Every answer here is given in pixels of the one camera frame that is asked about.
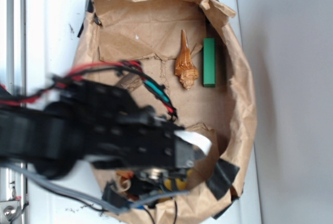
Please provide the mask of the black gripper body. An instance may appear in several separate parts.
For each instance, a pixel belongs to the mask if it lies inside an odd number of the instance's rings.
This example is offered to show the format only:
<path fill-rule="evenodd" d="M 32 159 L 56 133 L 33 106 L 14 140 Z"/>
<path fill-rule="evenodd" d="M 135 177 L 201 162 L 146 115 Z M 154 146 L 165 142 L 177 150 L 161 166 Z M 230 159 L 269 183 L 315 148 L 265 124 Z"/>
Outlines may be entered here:
<path fill-rule="evenodd" d="M 179 191 L 176 180 L 185 180 L 212 146 L 206 136 L 147 112 L 117 116 L 114 142 L 116 168 L 130 181 L 125 193 L 134 199 Z"/>

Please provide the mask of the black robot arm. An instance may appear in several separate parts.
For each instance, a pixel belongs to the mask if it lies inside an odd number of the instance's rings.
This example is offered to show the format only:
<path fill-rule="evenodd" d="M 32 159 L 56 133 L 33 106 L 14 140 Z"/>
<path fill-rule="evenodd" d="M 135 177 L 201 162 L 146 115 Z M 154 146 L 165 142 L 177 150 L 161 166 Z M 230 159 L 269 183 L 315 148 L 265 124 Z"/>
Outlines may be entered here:
<path fill-rule="evenodd" d="M 140 107 L 123 88 L 88 80 L 72 82 L 43 110 L 1 105 L 1 162 L 27 162 L 47 179 L 66 176 L 79 160 L 114 170 L 105 201 L 177 190 L 211 141 L 186 131 L 151 106 Z"/>

